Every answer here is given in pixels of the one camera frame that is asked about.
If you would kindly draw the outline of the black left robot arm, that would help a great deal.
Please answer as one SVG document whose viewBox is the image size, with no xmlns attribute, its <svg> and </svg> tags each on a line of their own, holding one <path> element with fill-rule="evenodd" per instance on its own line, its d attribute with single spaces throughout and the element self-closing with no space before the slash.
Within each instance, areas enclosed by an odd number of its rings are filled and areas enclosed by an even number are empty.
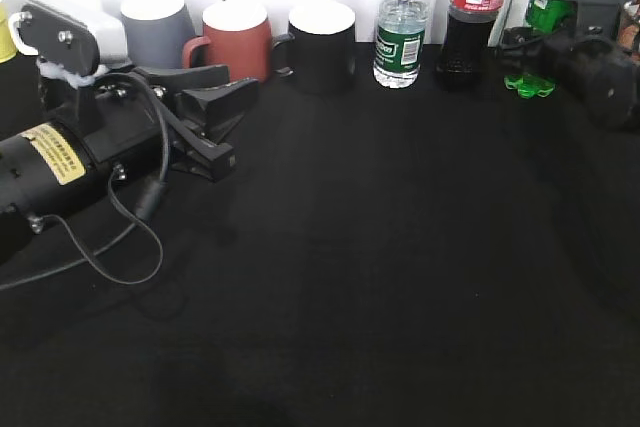
<svg viewBox="0 0 640 427">
<path fill-rule="evenodd" d="M 105 195 L 110 180 L 146 177 L 133 219 L 148 222 L 170 170 L 224 179 L 236 165 L 225 138 L 259 86 L 231 80 L 224 65 L 115 71 L 78 89 L 42 79 L 44 122 L 1 143 L 1 260 L 26 247 L 46 217 Z"/>
</svg>

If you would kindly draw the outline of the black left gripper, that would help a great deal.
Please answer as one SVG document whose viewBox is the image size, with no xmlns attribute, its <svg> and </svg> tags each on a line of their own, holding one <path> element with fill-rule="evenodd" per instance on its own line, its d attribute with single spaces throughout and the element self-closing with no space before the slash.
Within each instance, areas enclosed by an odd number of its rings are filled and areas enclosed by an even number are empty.
<svg viewBox="0 0 640 427">
<path fill-rule="evenodd" d="M 235 169 L 224 138 L 257 103 L 257 79 L 229 83 L 226 65 L 138 66 L 131 73 L 106 74 L 74 90 L 76 180 L 104 177 L 117 164 L 146 172 L 166 163 L 167 170 L 211 181 Z"/>
</svg>

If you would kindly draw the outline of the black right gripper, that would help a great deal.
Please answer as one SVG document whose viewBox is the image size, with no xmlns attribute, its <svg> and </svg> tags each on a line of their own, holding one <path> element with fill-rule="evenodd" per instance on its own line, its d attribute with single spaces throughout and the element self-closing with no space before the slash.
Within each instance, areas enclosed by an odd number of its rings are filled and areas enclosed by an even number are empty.
<svg viewBox="0 0 640 427">
<path fill-rule="evenodd" d="M 495 56 L 508 73 L 548 79 L 582 102 L 591 122 L 608 131 L 639 129 L 639 64 L 602 35 L 568 29 L 538 35 L 531 28 L 503 31 Z"/>
</svg>

